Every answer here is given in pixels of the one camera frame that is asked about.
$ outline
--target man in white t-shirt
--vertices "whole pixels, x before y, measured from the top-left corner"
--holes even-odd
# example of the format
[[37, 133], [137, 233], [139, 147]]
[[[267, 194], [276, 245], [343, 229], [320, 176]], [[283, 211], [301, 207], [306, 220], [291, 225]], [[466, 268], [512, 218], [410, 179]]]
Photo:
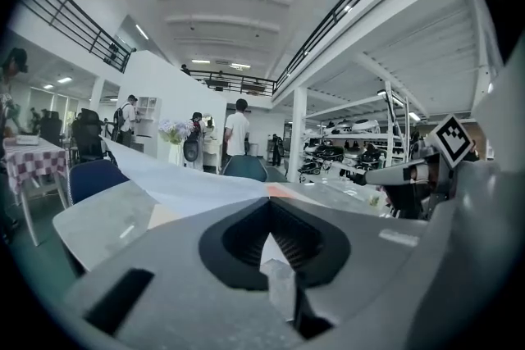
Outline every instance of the man in white t-shirt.
[[137, 98], [134, 95], [128, 97], [127, 102], [121, 107], [124, 124], [121, 127], [122, 144], [128, 148], [131, 146], [131, 136], [133, 134], [133, 123], [137, 117], [135, 115], [135, 104]]
[[248, 103], [244, 99], [238, 99], [235, 103], [236, 113], [226, 119], [225, 141], [228, 143], [226, 154], [228, 159], [237, 155], [244, 155], [244, 140], [249, 135], [249, 122], [244, 116]]

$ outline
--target checkered tablecloth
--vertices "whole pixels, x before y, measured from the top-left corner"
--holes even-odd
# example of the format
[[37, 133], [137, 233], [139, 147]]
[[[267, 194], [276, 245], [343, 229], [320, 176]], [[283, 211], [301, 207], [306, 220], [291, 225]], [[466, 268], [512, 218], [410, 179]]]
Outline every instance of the checkered tablecloth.
[[20, 146], [15, 139], [4, 139], [9, 187], [18, 194], [22, 182], [38, 175], [59, 173], [66, 176], [66, 151], [44, 139], [38, 146]]

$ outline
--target backpack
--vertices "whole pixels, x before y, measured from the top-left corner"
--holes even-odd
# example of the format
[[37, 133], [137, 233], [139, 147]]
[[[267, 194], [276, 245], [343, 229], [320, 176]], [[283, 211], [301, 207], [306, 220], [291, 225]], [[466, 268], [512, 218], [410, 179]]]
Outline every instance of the backpack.
[[122, 112], [122, 110], [126, 108], [127, 105], [129, 105], [129, 103], [124, 104], [124, 106], [121, 108], [117, 108], [117, 110], [115, 111], [115, 114], [113, 114], [113, 123], [115, 123], [116, 127], [119, 130], [122, 128], [122, 126], [126, 122], [126, 120], [124, 120], [124, 113]]

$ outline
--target black slot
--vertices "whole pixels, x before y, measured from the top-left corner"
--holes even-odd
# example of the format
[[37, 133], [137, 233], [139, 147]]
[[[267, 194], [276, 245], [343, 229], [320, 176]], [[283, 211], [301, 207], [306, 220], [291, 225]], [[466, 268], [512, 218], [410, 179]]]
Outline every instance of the black slot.
[[106, 334], [114, 335], [153, 278], [153, 273], [132, 269], [88, 311], [84, 319]]
[[259, 266], [269, 234], [305, 288], [329, 284], [350, 254], [339, 228], [280, 199], [254, 204], [210, 226], [199, 241], [199, 254], [223, 284], [267, 290]]

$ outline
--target white sheet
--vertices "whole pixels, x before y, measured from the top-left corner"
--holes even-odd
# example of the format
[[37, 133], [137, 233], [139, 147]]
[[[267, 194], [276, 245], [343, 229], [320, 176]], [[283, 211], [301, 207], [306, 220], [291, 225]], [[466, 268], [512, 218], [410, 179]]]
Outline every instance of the white sheet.
[[175, 166], [111, 140], [104, 141], [122, 173], [180, 217], [235, 202], [268, 197], [266, 185], [259, 181]]

